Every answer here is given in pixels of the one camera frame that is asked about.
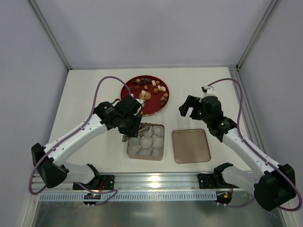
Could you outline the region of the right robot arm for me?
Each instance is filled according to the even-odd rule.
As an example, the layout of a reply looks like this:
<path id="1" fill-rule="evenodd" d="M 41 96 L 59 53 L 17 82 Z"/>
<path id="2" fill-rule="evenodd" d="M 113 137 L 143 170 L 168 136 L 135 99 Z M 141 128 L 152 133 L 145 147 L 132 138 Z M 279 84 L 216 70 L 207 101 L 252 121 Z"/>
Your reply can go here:
<path id="1" fill-rule="evenodd" d="M 210 134 L 231 148 L 252 171 L 248 173 L 230 163 L 222 164 L 214 169 L 220 176 L 220 182 L 233 184 L 251 193 L 267 211 L 300 196 L 293 168 L 289 164 L 280 165 L 242 136 L 237 124 L 224 116 L 216 96 L 188 96 L 179 107 L 181 116 L 185 117 L 189 108 L 192 108 L 190 118 L 203 121 Z"/>

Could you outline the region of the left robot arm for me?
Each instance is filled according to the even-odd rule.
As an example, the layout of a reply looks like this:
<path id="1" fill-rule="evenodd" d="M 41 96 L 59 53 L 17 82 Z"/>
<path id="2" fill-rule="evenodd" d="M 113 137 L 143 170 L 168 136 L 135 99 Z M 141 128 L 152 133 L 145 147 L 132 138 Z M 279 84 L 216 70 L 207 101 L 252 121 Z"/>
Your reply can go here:
<path id="1" fill-rule="evenodd" d="M 35 144 L 31 148 L 35 170 L 47 188 L 63 182 L 81 183 L 94 187 L 100 174 L 92 164 L 76 165 L 67 159 L 95 137 L 117 128 L 120 134 L 137 137 L 144 101 L 127 95 L 115 102 L 102 102 L 92 109 L 89 117 L 76 128 L 52 143 Z"/>

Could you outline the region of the metal tongs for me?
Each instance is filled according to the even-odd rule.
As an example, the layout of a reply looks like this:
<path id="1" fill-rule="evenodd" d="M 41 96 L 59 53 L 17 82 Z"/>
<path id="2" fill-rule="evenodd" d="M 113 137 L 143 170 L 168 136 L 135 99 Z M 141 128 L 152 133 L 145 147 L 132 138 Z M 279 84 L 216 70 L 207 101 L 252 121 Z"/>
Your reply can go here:
<path id="1" fill-rule="evenodd" d="M 122 142 L 127 142 L 130 138 L 137 138 L 138 135 L 141 135 L 143 132 L 148 131 L 151 128 L 151 125 L 148 123 L 141 123 L 140 126 L 139 126 L 138 132 L 135 134 L 135 136 L 123 135 Z"/>

